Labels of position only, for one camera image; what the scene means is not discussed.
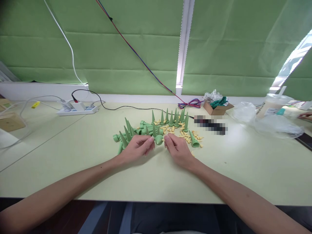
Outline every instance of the forearm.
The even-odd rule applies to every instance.
[[[196,160],[189,170],[209,186],[254,232],[310,233],[249,188],[200,161]]]
[[[4,233],[36,227],[121,164],[113,158],[61,179],[8,207],[0,213]]]

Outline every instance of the green window blind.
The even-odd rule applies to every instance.
[[[103,1],[118,29],[156,76],[175,89],[183,1]],[[72,45],[78,76],[106,94],[167,95],[96,1],[48,1]],[[0,60],[23,81],[79,84],[70,49],[43,0],[8,1]]]
[[[311,12],[310,0],[196,0],[182,94],[265,96]]]
[[[296,100],[312,100],[312,50],[310,49],[301,63],[289,75],[283,85],[286,85],[285,95]]]

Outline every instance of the power strip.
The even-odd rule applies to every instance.
[[[64,108],[59,110],[57,114],[59,116],[65,116],[65,115],[79,115],[79,114],[94,114],[95,112],[98,112],[98,106],[94,106],[93,108],[86,107],[83,111],[78,111],[76,109],[70,110],[70,111],[64,111]]]

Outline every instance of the black cable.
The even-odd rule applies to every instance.
[[[77,101],[77,99],[73,96],[73,94],[74,94],[74,92],[79,91],[79,90],[89,91],[89,92],[91,92],[91,93],[96,94],[96,95],[99,97],[102,106],[103,106],[105,109],[110,110],[110,111],[111,111],[111,110],[112,110],[112,111],[115,111],[115,110],[118,110],[119,108],[122,108],[122,107],[131,107],[131,108],[134,108],[134,109],[137,109],[137,110],[159,110],[159,111],[161,110],[161,109],[157,109],[157,108],[146,108],[146,109],[145,109],[145,108],[137,108],[137,107],[133,107],[133,106],[121,106],[121,107],[118,107],[118,108],[116,108],[116,109],[109,109],[109,108],[106,108],[106,107],[103,105],[103,101],[102,101],[101,97],[100,97],[96,92],[93,92],[93,91],[91,91],[91,90],[86,90],[86,89],[76,89],[76,90],[74,90],[74,91],[71,93],[72,98],[74,99],[74,101]]]

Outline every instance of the yellow label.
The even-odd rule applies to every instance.
[[[35,109],[37,106],[39,106],[40,102],[36,102],[35,104],[32,105],[32,108]]]

